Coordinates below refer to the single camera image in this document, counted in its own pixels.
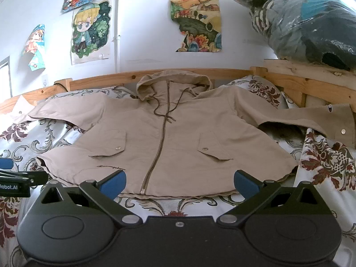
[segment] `pocket flap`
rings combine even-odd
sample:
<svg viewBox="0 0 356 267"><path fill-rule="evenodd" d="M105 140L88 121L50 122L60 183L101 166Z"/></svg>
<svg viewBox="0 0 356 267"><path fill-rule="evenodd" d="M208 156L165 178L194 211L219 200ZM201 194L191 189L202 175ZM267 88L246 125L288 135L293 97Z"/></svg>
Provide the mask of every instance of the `pocket flap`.
<svg viewBox="0 0 356 267"><path fill-rule="evenodd" d="M126 131L95 125L76 142L90 152L90 157L113 156L125 150Z"/></svg>
<svg viewBox="0 0 356 267"><path fill-rule="evenodd" d="M212 131L203 132L199 137L198 151L220 160L232 159Z"/></svg>

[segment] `bolt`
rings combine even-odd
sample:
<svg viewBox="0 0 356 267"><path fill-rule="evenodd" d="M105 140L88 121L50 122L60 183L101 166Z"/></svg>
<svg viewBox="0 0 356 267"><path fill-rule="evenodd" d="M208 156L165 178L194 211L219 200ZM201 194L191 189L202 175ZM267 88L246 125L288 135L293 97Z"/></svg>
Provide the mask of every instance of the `bolt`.
<svg viewBox="0 0 356 267"><path fill-rule="evenodd" d="M139 216L136 215L126 215L122 217L122 222L126 224L137 224L139 220L140 220Z"/></svg>
<svg viewBox="0 0 356 267"><path fill-rule="evenodd" d="M184 223L183 222L176 222L176 227L184 227Z"/></svg>
<svg viewBox="0 0 356 267"><path fill-rule="evenodd" d="M225 224L233 224L237 221L237 217L235 215L222 215L220 221Z"/></svg>

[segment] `hood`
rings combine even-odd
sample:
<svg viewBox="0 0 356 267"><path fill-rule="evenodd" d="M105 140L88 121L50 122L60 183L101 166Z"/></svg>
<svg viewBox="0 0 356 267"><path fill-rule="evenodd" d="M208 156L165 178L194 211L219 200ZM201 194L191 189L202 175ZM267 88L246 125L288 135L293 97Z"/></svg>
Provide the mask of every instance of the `hood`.
<svg viewBox="0 0 356 267"><path fill-rule="evenodd" d="M167 103L168 95L170 102L177 103L179 98L180 101L186 101L211 89L213 89L212 83L206 75L184 70L165 70L145 75L136 86L141 100L149 102L159 100L161 104Z"/></svg>

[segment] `cable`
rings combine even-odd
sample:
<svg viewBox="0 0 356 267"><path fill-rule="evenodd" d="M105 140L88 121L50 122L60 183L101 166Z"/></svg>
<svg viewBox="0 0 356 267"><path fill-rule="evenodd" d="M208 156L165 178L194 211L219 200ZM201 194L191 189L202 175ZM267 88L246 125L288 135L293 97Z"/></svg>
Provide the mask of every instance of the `cable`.
<svg viewBox="0 0 356 267"><path fill-rule="evenodd" d="M62 86L62 87L65 89L66 92L69 92L68 89L67 89L63 84L61 84L61 83L58 83L58 82L57 82L57 83L54 83L53 85Z"/></svg>

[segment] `beige jacket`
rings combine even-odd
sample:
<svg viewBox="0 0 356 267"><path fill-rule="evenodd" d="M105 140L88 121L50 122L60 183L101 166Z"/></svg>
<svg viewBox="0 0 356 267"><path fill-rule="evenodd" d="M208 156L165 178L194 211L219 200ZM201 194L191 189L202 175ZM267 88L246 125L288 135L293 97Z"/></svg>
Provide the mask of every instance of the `beige jacket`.
<svg viewBox="0 0 356 267"><path fill-rule="evenodd" d="M47 100L29 113L88 131L73 145L39 156L52 177L72 186L123 168L125 196L212 196L234 191L238 169L263 181L281 179L297 166L256 128L264 122L311 127L348 146L355 142L346 104L331 112L327 106L278 110L245 89L212 90L207 76L179 70L144 76L137 91L140 99L97 93Z"/></svg>

